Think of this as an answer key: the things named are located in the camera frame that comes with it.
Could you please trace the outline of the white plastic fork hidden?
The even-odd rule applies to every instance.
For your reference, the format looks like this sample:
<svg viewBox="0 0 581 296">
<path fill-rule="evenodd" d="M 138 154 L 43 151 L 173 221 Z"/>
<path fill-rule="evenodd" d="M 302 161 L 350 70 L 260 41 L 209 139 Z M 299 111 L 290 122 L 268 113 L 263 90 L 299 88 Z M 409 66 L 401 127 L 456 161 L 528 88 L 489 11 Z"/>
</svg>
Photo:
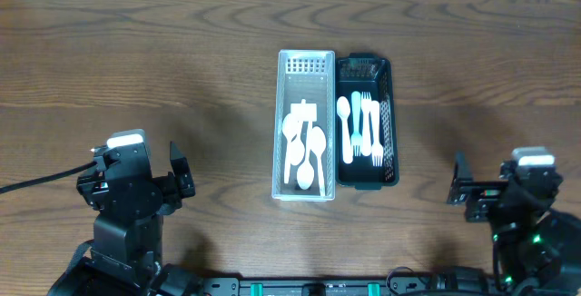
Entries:
<svg viewBox="0 0 581 296">
<path fill-rule="evenodd" d="M 371 136 L 369 123 L 370 103 L 371 103 L 370 92 L 363 92 L 361 96 L 361 111 L 363 114 L 361 154 L 363 156 L 371 155 Z"/>
</svg>

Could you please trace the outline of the white plastic spoon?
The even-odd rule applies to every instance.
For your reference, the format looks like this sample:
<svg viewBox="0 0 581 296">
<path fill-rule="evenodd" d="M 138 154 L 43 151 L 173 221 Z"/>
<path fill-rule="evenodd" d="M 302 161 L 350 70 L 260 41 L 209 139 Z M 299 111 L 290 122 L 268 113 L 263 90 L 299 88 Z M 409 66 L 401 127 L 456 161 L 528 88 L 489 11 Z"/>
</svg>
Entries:
<svg viewBox="0 0 581 296">
<path fill-rule="evenodd" d="M 341 153 L 342 160 L 345 164 L 353 161 L 353 150 L 350 142 L 348 119 L 350 117 L 350 103 L 345 96 L 337 100 L 337 114 L 341 120 Z"/>
<path fill-rule="evenodd" d="M 311 151 L 315 154 L 317 158 L 317 177 L 318 185 L 320 189 L 320 196 L 324 197 L 325 192 L 325 180 L 322 165 L 322 155 L 326 149 L 326 137 L 324 132 L 319 126 L 314 126 L 310 131 L 310 141 L 311 141 Z"/>
<path fill-rule="evenodd" d="M 301 163 L 304 155 L 304 144 L 301 140 L 301 132 L 303 127 L 303 121 L 298 121 L 295 126 L 294 136 L 289 142 L 289 162 L 291 165 L 297 166 Z"/>
<path fill-rule="evenodd" d="M 310 165 L 310 131 L 312 129 L 312 121 L 308 121 L 306 131 L 306 144 L 303 163 L 299 166 L 297 171 L 297 182 L 302 190 L 310 188 L 314 179 L 314 169 Z"/>
</svg>

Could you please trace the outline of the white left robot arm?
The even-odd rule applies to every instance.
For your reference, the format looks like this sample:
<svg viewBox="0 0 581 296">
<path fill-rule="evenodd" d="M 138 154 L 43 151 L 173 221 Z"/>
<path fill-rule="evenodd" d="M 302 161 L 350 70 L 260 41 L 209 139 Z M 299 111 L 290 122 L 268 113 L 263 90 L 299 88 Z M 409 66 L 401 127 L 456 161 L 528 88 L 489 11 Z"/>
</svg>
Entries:
<svg viewBox="0 0 581 296">
<path fill-rule="evenodd" d="M 193 197 L 186 157 L 170 145 L 172 169 L 154 177 L 146 143 L 101 146 L 76 189 L 98 212 L 52 295 L 200 295 L 202 279 L 162 261 L 165 217 Z"/>
</svg>

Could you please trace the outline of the white plastic spoon lowest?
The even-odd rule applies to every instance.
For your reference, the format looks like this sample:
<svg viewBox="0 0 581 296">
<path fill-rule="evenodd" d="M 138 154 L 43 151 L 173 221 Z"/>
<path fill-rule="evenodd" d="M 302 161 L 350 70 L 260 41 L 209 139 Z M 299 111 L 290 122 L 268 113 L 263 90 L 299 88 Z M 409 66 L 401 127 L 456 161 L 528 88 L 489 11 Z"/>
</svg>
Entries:
<svg viewBox="0 0 581 296">
<path fill-rule="evenodd" d="M 288 184 L 290 182 L 291 161 L 293 160 L 294 157 L 292 141 L 297 134 L 298 123 L 299 122 L 293 113 L 287 114 L 282 122 L 282 134 L 286 139 L 286 153 L 284 159 L 284 174 L 283 174 L 283 182 L 285 184 Z"/>
</svg>

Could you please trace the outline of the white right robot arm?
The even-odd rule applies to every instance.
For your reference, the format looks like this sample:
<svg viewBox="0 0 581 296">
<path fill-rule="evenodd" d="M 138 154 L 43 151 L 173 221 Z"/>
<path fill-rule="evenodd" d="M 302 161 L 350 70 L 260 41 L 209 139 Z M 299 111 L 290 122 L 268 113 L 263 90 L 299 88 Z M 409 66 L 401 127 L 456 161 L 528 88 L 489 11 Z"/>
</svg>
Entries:
<svg viewBox="0 0 581 296">
<path fill-rule="evenodd" d="M 465 205 L 467 222 L 486 222 L 493 272 L 456 267 L 433 274 L 430 291 L 446 295 L 576 295 L 580 291 L 580 220 L 553 204 L 562 176 L 545 147 L 516 148 L 496 181 L 477 181 L 455 157 L 447 202 Z"/>
</svg>

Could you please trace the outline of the white plastic fork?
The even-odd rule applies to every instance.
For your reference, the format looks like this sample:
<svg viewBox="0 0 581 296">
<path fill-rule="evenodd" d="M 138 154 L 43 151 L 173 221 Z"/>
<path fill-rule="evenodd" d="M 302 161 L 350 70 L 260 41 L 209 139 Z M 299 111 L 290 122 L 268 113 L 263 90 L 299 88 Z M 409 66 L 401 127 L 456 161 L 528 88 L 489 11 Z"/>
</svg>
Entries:
<svg viewBox="0 0 581 296">
<path fill-rule="evenodd" d="M 355 157 L 361 156 L 361 144 L 362 144 L 362 135 L 359 132 L 359 121 L 360 121 L 360 103 L 361 103 L 361 94 L 358 91 L 354 91 L 351 93 L 351 110 L 352 110 L 352 122 L 353 122 L 353 133 L 350 137 L 351 145 L 353 147 L 353 155 Z"/>
<path fill-rule="evenodd" d="M 374 167 L 381 167 L 383 163 L 383 146 L 380 142 L 380 105 L 378 101 L 371 102 L 370 115 L 373 141 L 371 145 L 371 156 Z"/>
</svg>

